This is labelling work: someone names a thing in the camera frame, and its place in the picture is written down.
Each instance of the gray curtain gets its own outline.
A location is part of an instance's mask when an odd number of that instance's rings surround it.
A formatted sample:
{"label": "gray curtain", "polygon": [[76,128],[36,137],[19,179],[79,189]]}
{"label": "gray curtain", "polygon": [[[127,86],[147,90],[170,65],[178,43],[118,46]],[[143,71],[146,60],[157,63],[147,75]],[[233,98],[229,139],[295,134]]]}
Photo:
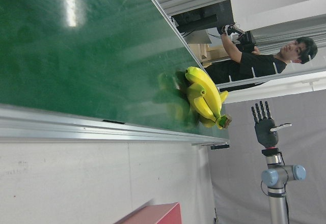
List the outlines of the gray curtain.
{"label": "gray curtain", "polygon": [[[304,181],[291,181],[286,191],[291,224],[321,224],[326,220],[326,91],[268,98],[276,125],[292,123],[278,132],[277,147],[287,165],[301,164]],[[219,224],[270,223],[268,197],[260,188],[267,169],[263,146],[257,142],[251,112],[259,100],[225,104],[233,118],[230,148],[210,150],[209,164]]]}

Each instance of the blue joint cap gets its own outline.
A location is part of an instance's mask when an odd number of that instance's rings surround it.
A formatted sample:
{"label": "blue joint cap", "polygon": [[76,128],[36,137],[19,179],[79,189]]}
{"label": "blue joint cap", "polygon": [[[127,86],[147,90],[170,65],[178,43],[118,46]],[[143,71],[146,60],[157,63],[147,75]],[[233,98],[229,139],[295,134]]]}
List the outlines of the blue joint cap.
{"label": "blue joint cap", "polygon": [[261,173],[261,179],[268,187],[272,187],[277,183],[279,174],[274,169],[264,170]]}
{"label": "blue joint cap", "polygon": [[293,175],[296,180],[305,180],[306,178],[306,169],[299,164],[293,166]]}

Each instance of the robot finger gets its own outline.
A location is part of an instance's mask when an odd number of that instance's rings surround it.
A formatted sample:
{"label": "robot finger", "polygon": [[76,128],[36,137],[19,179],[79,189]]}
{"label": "robot finger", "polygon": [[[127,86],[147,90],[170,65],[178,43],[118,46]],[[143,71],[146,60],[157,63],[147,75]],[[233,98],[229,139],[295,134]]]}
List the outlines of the robot finger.
{"label": "robot finger", "polygon": [[263,101],[259,101],[259,104],[260,104],[260,108],[261,108],[261,113],[263,115],[263,119],[266,119],[266,114],[265,114],[265,110],[264,110]]}
{"label": "robot finger", "polygon": [[253,113],[255,123],[258,123],[258,120],[257,120],[257,117],[256,117],[255,108],[254,108],[253,106],[251,107],[251,111],[252,111],[252,113]]}
{"label": "robot finger", "polygon": [[267,102],[267,101],[265,101],[265,107],[266,107],[266,110],[267,110],[267,117],[268,117],[269,119],[271,119],[270,111],[269,111],[269,106],[268,106],[268,102]]}
{"label": "robot finger", "polygon": [[256,105],[256,111],[257,111],[257,114],[258,114],[258,119],[261,121],[261,114],[260,114],[260,110],[259,110],[259,107],[258,107],[258,103],[255,103]]}

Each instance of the white floor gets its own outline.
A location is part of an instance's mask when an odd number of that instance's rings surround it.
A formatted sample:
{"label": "white floor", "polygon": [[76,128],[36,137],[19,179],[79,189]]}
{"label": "white floor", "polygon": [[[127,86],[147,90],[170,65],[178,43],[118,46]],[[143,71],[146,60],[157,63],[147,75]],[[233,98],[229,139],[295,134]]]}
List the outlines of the white floor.
{"label": "white floor", "polygon": [[180,202],[183,223],[212,224],[207,147],[188,143],[0,143],[0,223],[115,223]]}

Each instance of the banana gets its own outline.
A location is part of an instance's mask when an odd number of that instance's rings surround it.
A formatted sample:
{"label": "banana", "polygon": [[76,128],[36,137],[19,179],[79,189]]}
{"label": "banana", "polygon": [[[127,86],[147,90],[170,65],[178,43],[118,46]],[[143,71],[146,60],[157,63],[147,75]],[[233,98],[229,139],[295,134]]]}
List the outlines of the banana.
{"label": "banana", "polygon": [[[232,118],[229,115],[221,116],[221,109],[222,103],[228,96],[228,92],[219,93],[211,78],[200,68],[188,67],[185,77],[192,84],[187,91],[191,105],[204,118],[216,123],[219,129],[227,128]],[[204,119],[202,121],[205,126],[211,127],[212,123],[210,121]]]}
{"label": "banana", "polygon": [[222,102],[218,89],[211,78],[202,69],[192,66],[186,69],[185,77],[190,81],[190,83],[198,83],[205,89],[206,95],[204,99],[206,103],[212,110],[213,114],[216,117],[220,117]]}
{"label": "banana", "polygon": [[198,83],[194,83],[187,88],[187,98],[190,105],[203,117],[216,121],[212,110],[208,107],[204,97],[205,89]]}
{"label": "banana", "polygon": [[205,126],[205,127],[213,127],[215,125],[215,122],[203,117],[201,114],[199,114],[199,121]]}

